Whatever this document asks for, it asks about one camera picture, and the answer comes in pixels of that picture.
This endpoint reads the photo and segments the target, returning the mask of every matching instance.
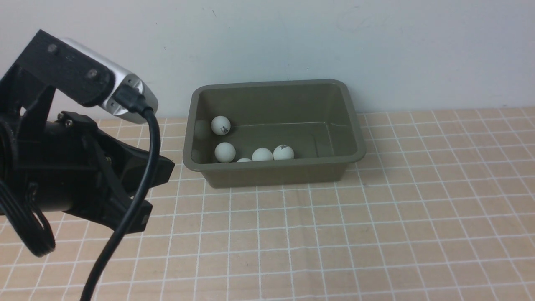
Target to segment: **table surface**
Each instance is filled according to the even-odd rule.
[[[534,300],[535,107],[359,120],[368,153],[337,183],[212,189],[181,164],[186,120],[161,119],[176,168],[94,300]],[[99,124],[148,147],[146,125]],[[47,217],[43,258],[0,217],[1,300],[79,300],[111,230]]]

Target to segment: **black mount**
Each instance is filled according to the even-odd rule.
[[[43,212],[64,211],[115,229],[148,152],[107,135],[85,115],[62,112],[47,122],[56,89],[93,107],[113,86],[106,66],[44,31],[35,35],[0,80],[0,201],[8,195]],[[173,168],[160,156],[151,187],[168,182]],[[144,231],[151,210],[145,200],[128,233]]]

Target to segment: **ping pong ball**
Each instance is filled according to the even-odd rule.
[[[259,148],[253,153],[253,161],[271,161],[273,154],[267,148]]]
[[[236,149],[228,142],[221,142],[216,146],[215,155],[217,161],[221,163],[229,163],[234,160]]]
[[[294,158],[294,150],[287,145],[279,145],[273,151],[274,160],[288,160]]]
[[[223,136],[231,130],[231,122],[225,116],[217,116],[212,119],[212,132],[216,135]]]

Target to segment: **plastic tray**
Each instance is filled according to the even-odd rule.
[[[210,123],[227,117],[230,132]],[[215,147],[229,142],[235,161],[265,147],[287,144],[295,159],[218,163]],[[189,108],[184,165],[214,188],[333,182],[366,154],[347,86],[337,80],[210,85],[197,89]]]

